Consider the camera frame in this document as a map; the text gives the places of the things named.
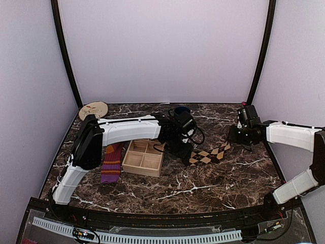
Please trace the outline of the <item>brown argyle sock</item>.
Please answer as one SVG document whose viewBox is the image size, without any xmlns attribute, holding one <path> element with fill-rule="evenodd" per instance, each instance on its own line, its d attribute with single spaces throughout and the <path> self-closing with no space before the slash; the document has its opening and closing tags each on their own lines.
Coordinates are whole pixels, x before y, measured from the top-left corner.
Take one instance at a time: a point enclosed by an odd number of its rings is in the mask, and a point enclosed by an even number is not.
<svg viewBox="0 0 325 244">
<path fill-rule="evenodd" d="M 226 141 L 221 146 L 212 150 L 193 150 L 191 158 L 189 159 L 190 164 L 185 166 L 198 166 L 200 164 L 218 164 L 223 159 L 224 154 L 231 148 L 231 144 Z"/>
</svg>

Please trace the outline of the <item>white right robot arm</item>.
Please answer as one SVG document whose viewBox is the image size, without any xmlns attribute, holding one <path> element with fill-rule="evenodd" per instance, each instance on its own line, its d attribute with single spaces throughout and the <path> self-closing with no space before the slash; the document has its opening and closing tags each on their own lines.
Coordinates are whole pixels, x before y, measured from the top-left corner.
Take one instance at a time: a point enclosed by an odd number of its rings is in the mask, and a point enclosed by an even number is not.
<svg viewBox="0 0 325 244">
<path fill-rule="evenodd" d="M 268 144 L 280 161 L 286 182 L 264 197 L 261 216 L 269 218 L 285 204 L 324 186 L 324 129 L 267 120 L 254 125 L 232 125 L 231 143 Z"/>
</svg>

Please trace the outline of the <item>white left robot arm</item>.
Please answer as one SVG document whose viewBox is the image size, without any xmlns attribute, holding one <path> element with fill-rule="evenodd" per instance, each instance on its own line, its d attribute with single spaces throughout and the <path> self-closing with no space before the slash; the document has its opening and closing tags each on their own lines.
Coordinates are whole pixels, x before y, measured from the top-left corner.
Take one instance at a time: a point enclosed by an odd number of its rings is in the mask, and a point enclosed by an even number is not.
<svg viewBox="0 0 325 244">
<path fill-rule="evenodd" d="M 124 119 L 97 119 L 87 115 L 77 133 L 66 166 L 51 192 L 55 204 L 67 205 L 82 180 L 102 161 L 102 149 L 111 144 L 138 139 L 156 139 L 185 165 L 193 151 L 193 136 L 199 127 L 188 112 L 176 116 L 153 113 Z"/>
</svg>

